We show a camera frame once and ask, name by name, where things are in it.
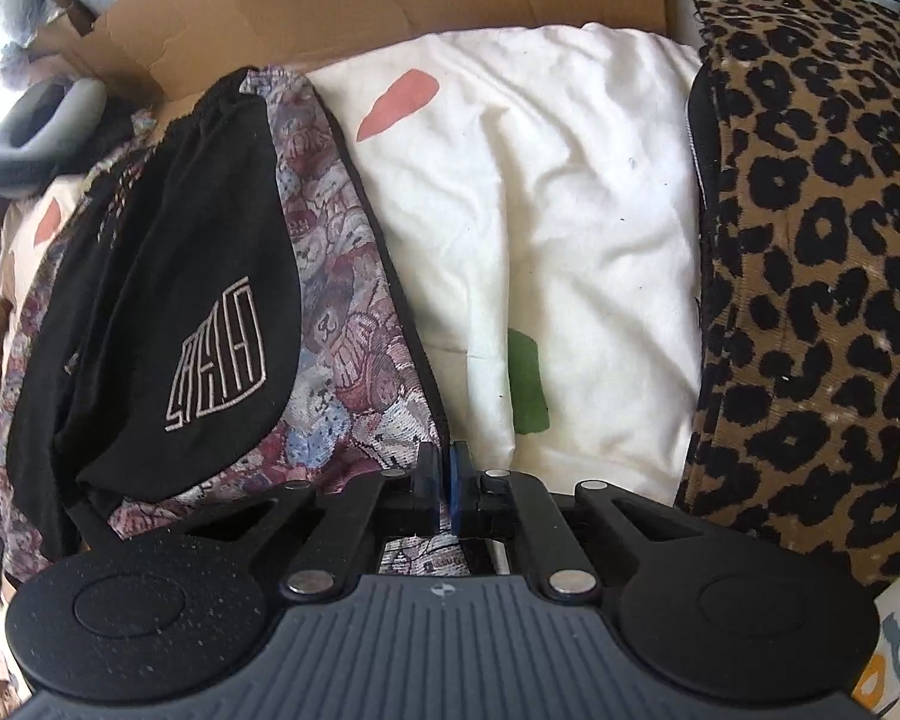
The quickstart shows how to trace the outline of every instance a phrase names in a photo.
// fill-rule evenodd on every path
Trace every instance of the silver screw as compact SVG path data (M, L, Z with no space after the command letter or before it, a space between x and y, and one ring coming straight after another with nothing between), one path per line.
M333 574L319 568L307 568L290 574L287 587L299 595L317 595L333 587Z
M550 586L562 595L583 595L597 586L597 578L576 568L565 568L550 575Z

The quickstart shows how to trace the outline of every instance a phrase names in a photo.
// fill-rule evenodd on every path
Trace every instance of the embroidered logo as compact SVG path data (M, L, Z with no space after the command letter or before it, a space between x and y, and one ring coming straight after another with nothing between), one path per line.
M176 364L166 430L229 409L266 381L266 359L250 279L223 291L210 316L184 339Z

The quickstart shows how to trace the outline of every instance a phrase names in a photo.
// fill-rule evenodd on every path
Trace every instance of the gray plastic object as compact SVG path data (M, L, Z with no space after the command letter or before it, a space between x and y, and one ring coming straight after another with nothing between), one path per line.
M866 720L833 694L798 707L712 704L656 679L596 610L523 577L364 576L333 604L287 611L241 670L147 707L37 693L18 720Z
M38 111L59 95L65 79L47 79L31 86L0 122L0 166L24 162L61 165L73 157L93 134L106 108L106 86L96 79L79 79L63 93L49 120L30 131ZM0 189L10 199L25 199L39 185Z

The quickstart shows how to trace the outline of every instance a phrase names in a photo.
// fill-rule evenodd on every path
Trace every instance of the leopard print fabric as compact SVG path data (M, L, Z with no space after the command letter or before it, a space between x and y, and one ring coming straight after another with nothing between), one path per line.
M876 592L900 574L900 15L697 6L721 162L677 505Z

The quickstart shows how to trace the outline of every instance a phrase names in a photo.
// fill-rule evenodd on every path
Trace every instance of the ribbed surface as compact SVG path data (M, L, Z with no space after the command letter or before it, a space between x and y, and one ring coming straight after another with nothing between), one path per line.
M687 697L632 664L597 613L547 603L520 577L365 577L340 603L288 613L252 664L203 693L135 709L41 694L17 717L862 720L869 714L845 697L759 710Z

